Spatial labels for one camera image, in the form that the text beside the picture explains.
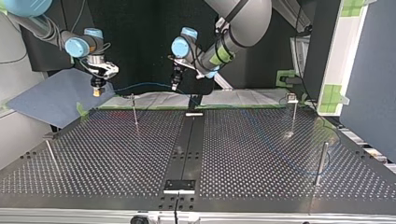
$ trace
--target gray cloth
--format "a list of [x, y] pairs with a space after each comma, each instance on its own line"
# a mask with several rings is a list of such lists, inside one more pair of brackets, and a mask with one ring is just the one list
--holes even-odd
[[80, 117], [83, 111], [101, 105], [114, 95], [111, 84], [101, 97], [92, 95], [92, 76], [77, 69], [63, 70], [7, 103], [10, 108], [59, 128]]

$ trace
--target light blue joint cap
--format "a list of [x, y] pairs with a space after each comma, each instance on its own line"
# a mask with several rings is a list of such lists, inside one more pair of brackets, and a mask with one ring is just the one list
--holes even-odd
[[214, 72], [210, 72], [210, 73], [206, 74], [205, 76], [206, 76], [207, 78], [213, 78], [215, 75], [218, 74], [219, 69], [220, 69], [220, 66], [217, 66], [217, 67], [215, 67], [215, 68], [213, 69], [213, 70], [215, 70]]
[[103, 39], [103, 32], [99, 29], [95, 28], [87, 28], [84, 30], [84, 35], [91, 35], [91, 36], [96, 36], [98, 38]]
[[190, 52], [189, 43], [183, 37], [177, 37], [172, 43], [172, 52], [177, 58], [186, 57]]
[[64, 48], [74, 58], [85, 57], [90, 53], [90, 45], [78, 37], [72, 37], [66, 41]]
[[52, 0], [3, 0], [6, 10], [20, 17], [43, 15], [52, 4]]
[[183, 35], [191, 36], [194, 39], [198, 38], [198, 32], [190, 27], [183, 27], [183, 29], [181, 29], [181, 33]]

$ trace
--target perforated metal table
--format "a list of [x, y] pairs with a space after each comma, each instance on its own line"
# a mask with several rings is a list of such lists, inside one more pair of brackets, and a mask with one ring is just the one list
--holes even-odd
[[[56, 160], [43, 143], [0, 171], [0, 207], [396, 215], [394, 174], [309, 108], [184, 115], [93, 111], [51, 143]], [[163, 194], [180, 179], [195, 194]]]

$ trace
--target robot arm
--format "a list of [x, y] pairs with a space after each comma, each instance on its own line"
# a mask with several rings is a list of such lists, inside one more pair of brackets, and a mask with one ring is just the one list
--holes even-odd
[[198, 32], [188, 27], [182, 29], [172, 44], [176, 71], [172, 80], [174, 90], [186, 67], [196, 70], [197, 79], [212, 78], [240, 49], [256, 45], [268, 29], [271, 0], [205, 1], [222, 17], [217, 23], [219, 38], [207, 52], [203, 52], [195, 44]]
[[8, 17], [32, 32], [37, 38], [65, 49], [70, 56], [81, 59], [81, 64], [92, 74], [93, 95], [100, 96], [106, 81], [114, 77], [119, 68], [105, 61], [105, 50], [101, 30], [88, 28], [84, 35], [61, 31], [58, 26], [43, 14], [52, 0], [3, 0]]

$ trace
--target blue cable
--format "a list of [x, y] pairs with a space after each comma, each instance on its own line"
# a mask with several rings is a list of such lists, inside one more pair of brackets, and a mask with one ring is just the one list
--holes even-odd
[[[172, 86], [166, 85], [166, 84], [162, 84], [162, 83], [157, 83], [157, 82], [142, 82], [142, 83], [134, 84], [134, 85], [131, 85], [131, 86], [122, 88], [122, 89], [114, 90], [114, 92], [117, 92], [117, 91], [125, 91], [125, 90], [129, 90], [129, 89], [133, 89], [133, 88], [137, 88], [137, 87], [141, 87], [141, 86], [160, 86], [160, 87], [172, 88]], [[182, 93], [183, 95], [186, 95], [187, 97], [190, 98], [190, 96], [189, 96], [188, 94], [186, 94], [185, 92], [183, 92], [183, 91], [181, 91], [181, 90], [179, 90], [179, 89], [177, 89], [177, 91], [180, 92], [180, 93]], [[234, 105], [224, 105], [224, 106], [228, 106], [228, 107], [231, 107], [231, 108], [238, 108], [237, 106], [234, 106]], [[240, 111], [242, 111], [242, 113], [244, 114], [244, 116], [245, 116], [246, 118], [252, 120], [253, 125], [255, 125], [255, 126], [257, 127], [257, 131], [258, 131], [259, 135], [261, 136], [261, 139], [262, 139], [262, 138], [266, 139], [265, 133], [263, 133], [261, 127], [258, 125], [258, 124], [259, 124], [259, 121], [258, 121], [256, 118], [250, 116], [249, 113], [247, 113], [246, 110], [242, 109], [242, 110], [240, 110]], [[337, 147], [338, 147], [340, 144], [341, 144], [341, 139], [339, 138]], [[302, 173], [302, 174], [304, 174], [304, 175], [314, 175], [314, 176], [316, 176], [316, 175], [324, 175], [324, 174], [326, 174], [326, 173], [330, 170], [330, 168], [331, 168], [331, 155], [330, 155], [329, 152], [327, 152], [328, 162], [327, 162], [326, 168], [325, 168], [321, 173], [318, 173], [318, 172], [313, 172], [313, 171], [306, 171], [306, 170], [304, 170], [304, 169], [299, 168], [298, 165], [296, 165], [294, 162], [292, 162], [291, 159], [289, 159], [288, 156], [285, 155], [284, 153], [282, 153], [282, 152], [280, 152], [279, 150], [276, 150], [276, 149], [274, 149], [274, 148], [271, 148], [271, 146], [269, 146], [269, 145], [268, 145], [267, 147], [268, 147], [273, 153], [275, 153], [277, 156], [279, 156], [290, 168], [292, 168], [293, 170], [295, 170], [295, 171], [297, 171], [297, 172], [299, 172], [299, 173]]]

